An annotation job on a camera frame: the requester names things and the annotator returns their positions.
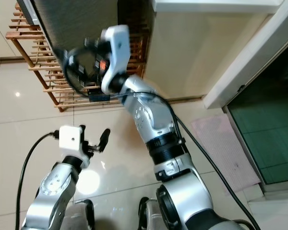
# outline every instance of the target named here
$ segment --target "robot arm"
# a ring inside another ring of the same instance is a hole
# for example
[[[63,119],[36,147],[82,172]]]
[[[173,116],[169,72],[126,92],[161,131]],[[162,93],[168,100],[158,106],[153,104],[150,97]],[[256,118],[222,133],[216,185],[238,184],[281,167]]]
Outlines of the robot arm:
[[[111,53],[110,66],[101,84],[103,93],[156,93],[136,75],[125,74],[130,57],[128,27],[110,27],[105,31],[104,39],[110,42]],[[133,117],[149,150],[156,179],[163,182],[156,195],[167,228],[242,229],[213,211],[211,196],[191,160],[184,139],[176,134],[168,106],[157,97],[144,93],[126,95],[121,103]]]
[[[84,140],[85,126],[62,126],[59,146],[63,162],[57,162],[43,179],[38,194],[28,209],[22,230],[58,230],[61,227],[68,202],[75,193],[78,175],[88,167],[96,151],[103,151],[110,134],[106,129],[98,146]]]
[[[149,150],[156,179],[163,183],[156,196],[166,227],[170,230],[243,229],[213,211],[211,196],[193,165],[184,139],[177,135],[174,127],[176,118],[169,106],[152,95],[156,94],[155,89],[138,76],[126,74],[130,58],[128,27],[110,27],[103,32],[102,40],[100,49],[91,44],[86,44],[86,48],[92,48],[95,53],[102,51],[103,54],[99,55],[106,54],[109,59],[108,68],[103,69],[104,75],[97,79],[104,94],[123,94],[120,101],[133,117]],[[67,69],[65,64],[71,69],[79,68],[72,54],[68,54],[63,62],[64,70]],[[84,127],[65,126],[60,129],[60,149],[65,159],[56,164],[42,181],[38,195],[27,212],[23,230],[60,228],[67,203],[75,192],[78,174],[88,167],[94,151],[103,151],[108,135],[109,130],[102,135],[106,138],[101,138],[99,146],[91,147],[84,141]]]

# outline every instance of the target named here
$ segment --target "wooden slat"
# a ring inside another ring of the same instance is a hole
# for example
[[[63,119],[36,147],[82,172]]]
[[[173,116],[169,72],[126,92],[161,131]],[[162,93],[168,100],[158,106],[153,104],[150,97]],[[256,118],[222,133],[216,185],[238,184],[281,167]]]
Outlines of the wooden slat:
[[[42,31],[36,31],[36,30],[32,30],[32,31],[20,31],[20,35],[42,35],[43,32]]]
[[[62,73],[51,73],[51,74],[46,74],[45,77],[64,77]]]
[[[21,8],[20,8],[20,6],[19,6],[19,4],[18,4],[18,3],[16,3],[16,4],[15,4],[15,9],[17,9],[17,10],[21,11]]]
[[[58,89],[58,90],[70,88],[69,84],[64,84],[64,83],[62,83],[62,84],[60,84],[60,83],[59,83],[59,84],[55,84],[55,83],[53,82],[50,86],[53,87],[54,89]]]
[[[88,99],[82,99],[82,100],[71,100],[71,101],[63,101],[63,104],[69,104],[69,103],[83,103],[83,102],[89,102]]]
[[[51,50],[32,51],[31,54],[52,54]]]
[[[27,23],[27,19],[25,19],[25,18],[12,18],[11,21],[13,23],[17,23],[17,22],[26,22]]]
[[[55,56],[31,56],[30,58],[32,60],[56,60]]]
[[[16,28],[22,28],[22,29],[34,29],[34,30],[37,30],[39,29],[39,26],[38,25],[27,25],[27,24],[19,24],[19,25],[9,25],[9,27],[11,29],[16,29]]]
[[[27,39],[43,39],[44,36],[41,34],[22,34],[20,31],[9,31],[5,35],[6,39],[19,39],[19,40],[27,40]]]
[[[62,71],[61,67],[57,66],[39,66],[35,65],[34,67],[29,67],[28,68],[31,71],[39,71],[39,70],[48,70],[48,71]]]
[[[137,59],[129,59],[129,63],[136,63],[136,62],[139,62],[139,60],[137,60]]]
[[[65,99],[65,98],[67,98],[67,99],[69,99],[69,98],[75,98],[75,97],[81,97],[81,95],[78,95],[78,94],[71,94],[71,95],[69,95],[69,96],[57,96],[56,98],[61,98],[61,99]]]
[[[70,88],[69,84],[67,82],[61,81],[60,84],[53,85],[54,88],[62,89],[62,88]]]
[[[83,90],[89,90],[89,89],[99,89],[99,86],[86,86],[83,88]],[[74,92],[73,88],[63,88],[63,89],[57,89],[55,87],[43,90],[44,92]]]
[[[113,100],[109,102],[86,102],[86,103],[74,103],[74,104],[58,104],[54,107],[80,107],[80,106],[91,106],[91,105],[107,105],[107,104],[120,104],[118,100]]]
[[[47,42],[46,39],[38,39],[38,40],[35,40],[33,41],[34,43],[39,43],[39,42]]]
[[[40,66],[60,66],[58,62],[38,62]]]
[[[23,16],[24,13],[22,13],[22,12],[13,12],[13,15],[14,16]]]
[[[49,80],[45,80],[45,82],[66,82],[67,83],[67,81],[65,80],[65,78],[60,78],[60,79],[49,79]]]
[[[38,46],[32,46],[32,48],[49,48],[48,45],[38,45]]]

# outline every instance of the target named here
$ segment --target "floor tile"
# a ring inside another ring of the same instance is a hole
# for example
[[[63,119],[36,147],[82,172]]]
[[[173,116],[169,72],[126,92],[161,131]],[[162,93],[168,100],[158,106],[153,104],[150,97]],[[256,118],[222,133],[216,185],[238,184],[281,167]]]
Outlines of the floor tile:
[[[20,226],[23,224],[26,212],[20,213]],[[0,230],[13,230],[15,229],[15,213],[0,216]]]
[[[262,230],[288,230],[288,215],[255,214],[254,217]]]
[[[243,193],[247,201],[258,199],[264,196],[259,184],[254,184],[251,187],[245,188]]]
[[[91,198],[96,230],[129,230],[138,227],[138,207],[143,196],[156,199],[160,183]]]
[[[74,114],[91,114],[91,113],[101,113],[113,110],[125,110],[121,104],[108,104],[100,106],[86,106],[86,107],[74,107]]]
[[[19,176],[32,145],[45,133],[72,125],[72,116],[0,124],[0,215],[15,211]],[[44,176],[61,161],[59,142],[43,140],[28,163],[22,190],[21,210],[27,210]]]
[[[0,123],[72,115],[60,113],[26,63],[0,66]]]
[[[245,219],[249,221],[235,200],[225,192],[225,186],[216,172],[205,173],[202,175],[202,179],[211,194],[214,210],[218,215],[227,219]],[[237,192],[236,195],[250,211],[243,191]]]

